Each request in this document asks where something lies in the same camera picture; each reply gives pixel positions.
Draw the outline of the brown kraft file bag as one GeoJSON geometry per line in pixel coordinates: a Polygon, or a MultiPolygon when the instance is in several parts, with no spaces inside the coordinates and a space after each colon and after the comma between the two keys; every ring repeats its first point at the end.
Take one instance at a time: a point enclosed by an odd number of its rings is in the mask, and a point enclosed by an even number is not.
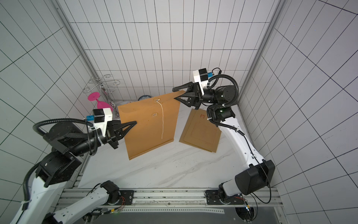
{"type": "Polygon", "coordinates": [[[125,136],[130,160],[173,142],[180,110],[180,102],[174,98],[184,93],[172,92],[118,107],[122,123],[137,121],[125,136]]]}

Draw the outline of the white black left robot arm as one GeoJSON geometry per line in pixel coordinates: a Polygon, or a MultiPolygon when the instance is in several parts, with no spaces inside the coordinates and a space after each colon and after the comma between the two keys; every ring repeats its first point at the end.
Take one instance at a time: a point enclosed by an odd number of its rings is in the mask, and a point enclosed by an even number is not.
{"type": "Polygon", "coordinates": [[[85,216],[103,215],[131,205],[132,190],[121,190],[114,182],[96,185],[84,198],[56,212],[49,209],[55,198],[65,188],[74,172],[81,165],[79,156],[95,155],[99,146],[109,144],[118,147],[118,142],[136,125],[119,120],[100,124],[92,116],[81,119],[49,119],[33,125],[51,147],[52,151],[34,165],[23,180],[24,200],[13,219],[14,224],[72,224],[85,216]]]}

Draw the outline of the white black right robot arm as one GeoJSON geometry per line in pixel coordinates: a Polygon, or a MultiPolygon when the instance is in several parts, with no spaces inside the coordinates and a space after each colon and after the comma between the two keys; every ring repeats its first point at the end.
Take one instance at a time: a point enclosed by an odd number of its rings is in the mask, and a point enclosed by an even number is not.
{"type": "Polygon", "coordinates": [[[256,191],[271,188],[275,164],[255,149],[239,125],[232,106],[237,105],[239,85],[236,80],[219,71],[218,74],[207,69],[193,71],[194,81],[174,87],[173,92],[184,90],[177,101],[196,110],[206,106],[207,120],[218,127],[227,137],[233,149],[239,155],[241,172],[233,179],[221,183],[215,202],[231,204],[242,201],[242,195],[254,194],[256,191]]]}

